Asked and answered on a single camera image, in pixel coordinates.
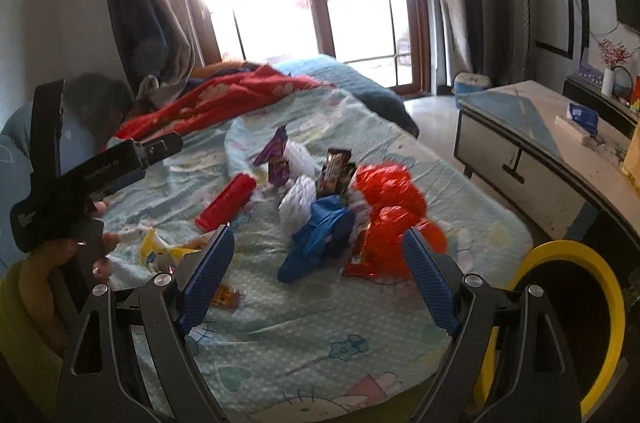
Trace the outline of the person's left hand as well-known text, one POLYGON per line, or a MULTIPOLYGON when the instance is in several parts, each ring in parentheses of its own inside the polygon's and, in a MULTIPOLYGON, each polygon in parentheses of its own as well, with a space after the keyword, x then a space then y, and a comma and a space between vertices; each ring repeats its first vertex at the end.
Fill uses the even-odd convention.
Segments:
MULTIPOLYGON (((96 202, 91 215, 93 217, 101 217, 106 212, 106 209, 106 203, 103 201, 96 202)), ((119 235, 117 233, 104 233, 104 252, 113 251, 118 243, 119 235)), ((81 255, 86 249, 87 242, 77 238, 52 239, 43 241, 39 247, 33 247, 29 257, 22 264, 20 278, 18 278, 18 288, 24 299, 27 299, 27 296, 35 296, 36 301, 38 301, 38 299, 44 299, 47 295, 51 296, 49 276, 52 270, 66 264, 78 253, 81 255)), ((113 273, 113 264, 104 256, 104 252, 92 265, 93 275, 96 280, 102 282, 106 281, 113 273)))

